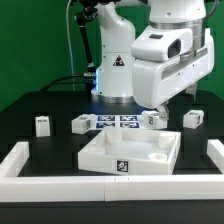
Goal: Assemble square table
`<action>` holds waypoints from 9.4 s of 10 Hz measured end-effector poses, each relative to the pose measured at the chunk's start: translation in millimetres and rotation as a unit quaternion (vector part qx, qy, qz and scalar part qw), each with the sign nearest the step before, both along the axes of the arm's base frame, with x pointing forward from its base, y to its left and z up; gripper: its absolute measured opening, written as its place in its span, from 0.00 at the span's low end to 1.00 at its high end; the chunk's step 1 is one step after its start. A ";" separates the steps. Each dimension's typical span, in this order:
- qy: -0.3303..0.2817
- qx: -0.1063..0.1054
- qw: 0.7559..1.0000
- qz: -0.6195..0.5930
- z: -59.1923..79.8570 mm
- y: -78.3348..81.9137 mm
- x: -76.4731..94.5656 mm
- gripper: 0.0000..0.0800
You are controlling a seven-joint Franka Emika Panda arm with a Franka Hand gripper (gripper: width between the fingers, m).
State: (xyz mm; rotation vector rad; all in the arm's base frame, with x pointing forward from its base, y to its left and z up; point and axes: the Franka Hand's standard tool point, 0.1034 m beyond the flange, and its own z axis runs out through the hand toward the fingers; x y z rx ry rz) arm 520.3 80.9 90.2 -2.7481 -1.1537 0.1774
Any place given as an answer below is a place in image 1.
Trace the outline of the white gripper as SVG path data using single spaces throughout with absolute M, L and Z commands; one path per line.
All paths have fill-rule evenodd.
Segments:
M 135 58 L 132 73 L 134 100 L 140 106 L 157 108 L 161 120 L 167 119 L 166 108 L 161 104 L 186 88 L 186 93 L 196 99 L 198 84 L 195 82 L 214 67 L 214 41 L 209 28 L 205 29 L 204 45 L 195 51 L 192 47 L 165 62 Z

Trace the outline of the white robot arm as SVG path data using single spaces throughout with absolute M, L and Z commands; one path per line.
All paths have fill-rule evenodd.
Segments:
M 169 99 L 184 91 L 194 95 L 197 82 L 214 66 L 214 41 L 204 26 L 210 14 L 204 0 L 77 0 L 81 31 L 97 19 L 102 62 L 92 96 L 110 103 L 136 102 L 169 116 Z M 140 36 L 117 6 L 146 5 L 149 25 Z

